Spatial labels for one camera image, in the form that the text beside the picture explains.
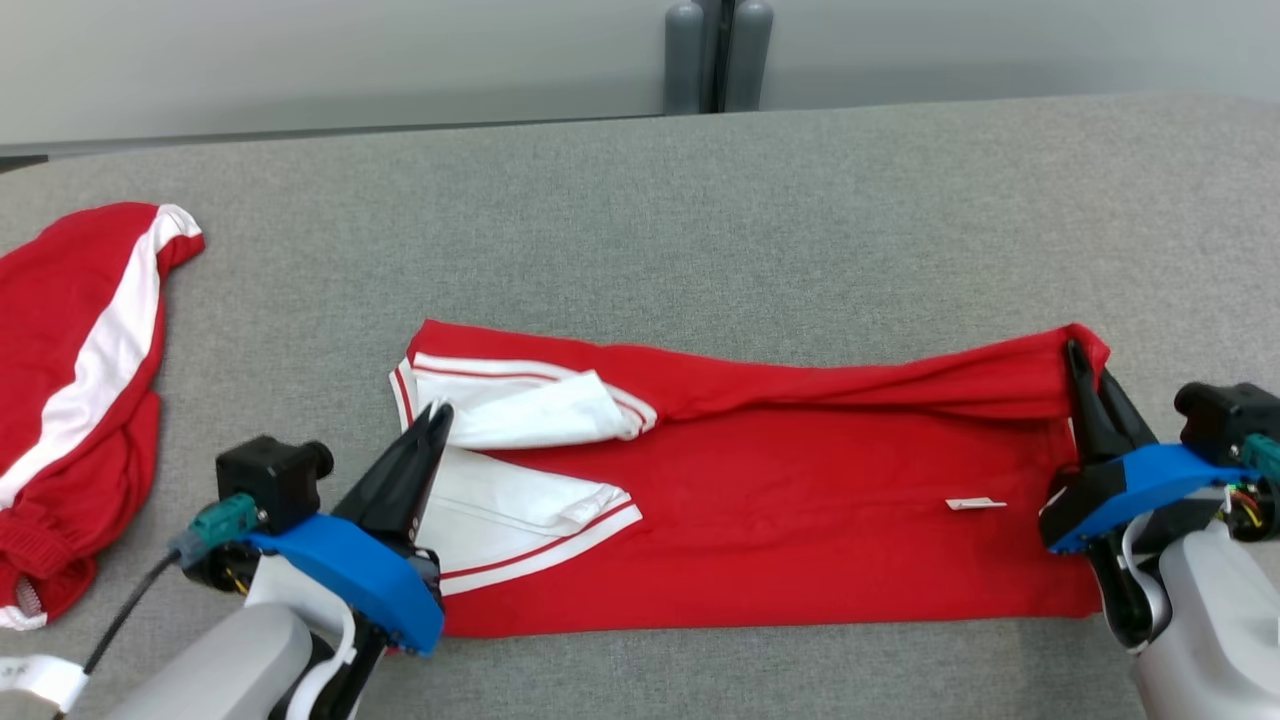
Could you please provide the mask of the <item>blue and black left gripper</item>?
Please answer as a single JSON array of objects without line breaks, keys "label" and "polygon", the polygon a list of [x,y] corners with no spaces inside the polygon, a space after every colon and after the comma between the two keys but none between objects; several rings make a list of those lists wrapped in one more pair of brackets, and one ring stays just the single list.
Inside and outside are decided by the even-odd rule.
[{"label": "blue and black left gripper", "polygon": [[408,560],[374,537],[416,543],[453,420],[451,404],[431,404],[335,506],[337,518],[316,514],[279,536],[250,533],[246,543],[343,600],[402,652],[429,656],[442,638],[442,607]]}]

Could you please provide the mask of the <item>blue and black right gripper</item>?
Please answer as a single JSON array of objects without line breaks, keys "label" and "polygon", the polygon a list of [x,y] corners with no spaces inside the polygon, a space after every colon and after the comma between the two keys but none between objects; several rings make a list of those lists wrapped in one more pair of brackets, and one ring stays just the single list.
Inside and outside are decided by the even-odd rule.
[{"label": "blue and black right gripper", "polygon": [[1157,445],[1115,375],[1103,372],[1098,380],[1079,341],[1069,340],[1064,356],[1080,465],[1057,474],[1039,511],[1039,537],[1051,553],[1080,553],[1094,539],[1199,489],[1252,479],[1249,468],[1222,468],[1183,445]]}]

